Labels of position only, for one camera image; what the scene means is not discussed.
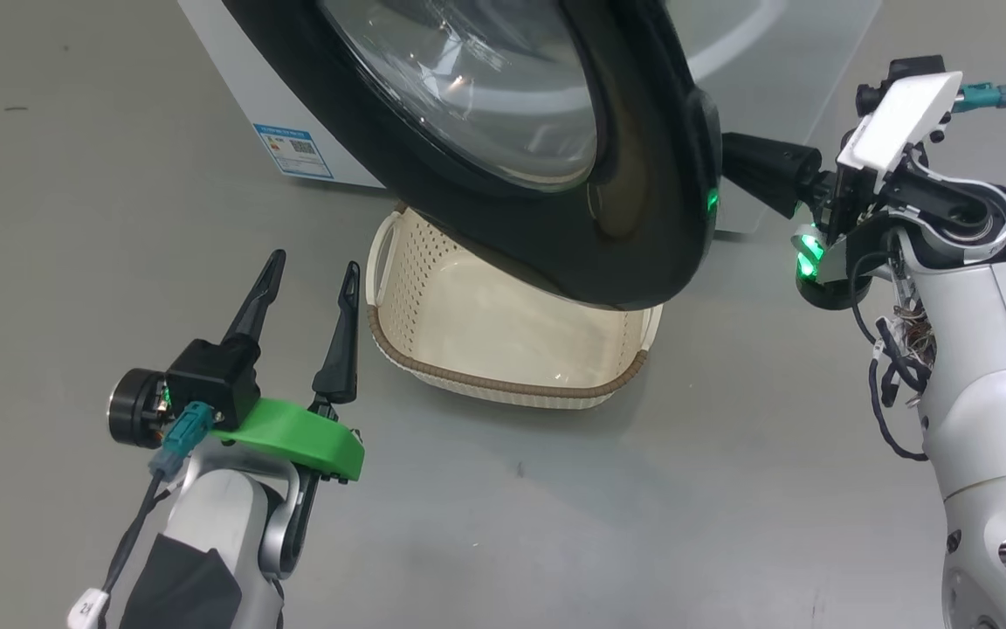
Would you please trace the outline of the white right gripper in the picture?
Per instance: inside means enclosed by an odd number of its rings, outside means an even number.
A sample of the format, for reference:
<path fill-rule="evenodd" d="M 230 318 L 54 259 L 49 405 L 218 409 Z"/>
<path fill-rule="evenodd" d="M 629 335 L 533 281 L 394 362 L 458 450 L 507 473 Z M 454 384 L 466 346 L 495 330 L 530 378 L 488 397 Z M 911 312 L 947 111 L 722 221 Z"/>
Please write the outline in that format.
<path fill-rule="evenodd" d="M 941 127 L 961 91 L 962 72 L 903 77 L 864 116 L 836 156 L 836 178 L 821 243 L 845 235 L 843 219 L 875 203 L 884 180 L 926 136 Z M 810 146 L 724 132 L 722 175 L 740 190 L 793 219 L 800 204 L 813 207 L 823 188 L 822 152 Z"/>

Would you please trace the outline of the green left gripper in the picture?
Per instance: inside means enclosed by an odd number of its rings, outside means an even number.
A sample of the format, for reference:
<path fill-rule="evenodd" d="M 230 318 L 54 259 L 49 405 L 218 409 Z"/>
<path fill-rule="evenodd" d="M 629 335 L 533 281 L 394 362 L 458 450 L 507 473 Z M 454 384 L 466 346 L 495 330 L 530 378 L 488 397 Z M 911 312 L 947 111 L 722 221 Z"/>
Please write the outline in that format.
<path fill-rule="evenodd" d="M 272 251 L 223 342 L 239 337 L 259 342 L 267 311 L 279 294 L 285 262 L 285 250 Z M 350 404 L 358 397 L 360 285 L 361 268 L 350 261 L 338 294 L 338 322 L 313 378 L 313 405 Z M 262 397 L 237 429 L 219 425 L 211 434 L 342 483 L 358 481 L 366 459 L 358 431 L 286 399 Z"/>

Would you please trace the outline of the black glass washing machine door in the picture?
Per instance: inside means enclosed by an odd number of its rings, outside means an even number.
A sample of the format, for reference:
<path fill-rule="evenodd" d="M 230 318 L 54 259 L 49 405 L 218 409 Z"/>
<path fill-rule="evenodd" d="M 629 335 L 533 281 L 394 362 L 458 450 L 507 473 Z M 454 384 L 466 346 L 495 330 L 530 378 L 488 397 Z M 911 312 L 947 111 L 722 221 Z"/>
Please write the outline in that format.
<path fill-rule="evenodd" d="M 709 250 L 718 112 L 664 0 L 223 0 L 400 202 L 514 278 L 640 310 Z"/>

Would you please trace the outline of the white washing machine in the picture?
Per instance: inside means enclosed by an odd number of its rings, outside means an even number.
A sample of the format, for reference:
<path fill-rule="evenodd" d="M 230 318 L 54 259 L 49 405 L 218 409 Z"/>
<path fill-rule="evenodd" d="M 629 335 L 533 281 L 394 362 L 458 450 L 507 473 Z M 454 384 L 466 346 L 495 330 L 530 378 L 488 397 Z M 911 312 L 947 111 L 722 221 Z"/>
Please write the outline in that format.
<path fill-rule="evenodd" d="M 267 17 L 276 0 L 178 0 L 249 123 L 304 130 L 332 183 L 381 188 L 299 90 L 339 96 L 318 66 L 269 47 L 326 17 L 348 63 L 379 80 L 396 111 L 428 138 L 506 183 L 547 191 L 595 170 L 596 83 L 555 0 L 287 0 L 311 16 Z M 688 69 L 724 131 L 805 141 L 877 15 L 881 0 L 658 0 Z"/>

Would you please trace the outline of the cream perforated laundry basket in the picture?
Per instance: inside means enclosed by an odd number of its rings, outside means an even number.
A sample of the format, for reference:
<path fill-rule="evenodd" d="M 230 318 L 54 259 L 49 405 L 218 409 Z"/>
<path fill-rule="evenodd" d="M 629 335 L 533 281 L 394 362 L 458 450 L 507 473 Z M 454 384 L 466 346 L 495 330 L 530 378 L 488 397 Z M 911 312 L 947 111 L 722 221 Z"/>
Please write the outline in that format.
<path fill-rule="evenodd" d="M 388 361 L 437 389 L 530 409 L 606 402 L 643 369 L 663 314 L 595 309 L 529 287 L 407 204 L 376 231 L 364 290 Z"/>

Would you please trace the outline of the blue energy label sticker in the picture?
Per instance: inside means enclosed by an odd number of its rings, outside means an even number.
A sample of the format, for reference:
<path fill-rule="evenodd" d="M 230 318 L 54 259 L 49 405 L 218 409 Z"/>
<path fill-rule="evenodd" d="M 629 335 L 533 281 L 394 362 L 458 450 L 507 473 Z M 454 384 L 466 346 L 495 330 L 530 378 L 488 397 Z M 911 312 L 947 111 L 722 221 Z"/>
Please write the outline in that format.
<path fill-rule="evenodd" d="M 252 123 L 277 169 L 285 176 L 332 182 L 334 176 L 310 133 Z"/>

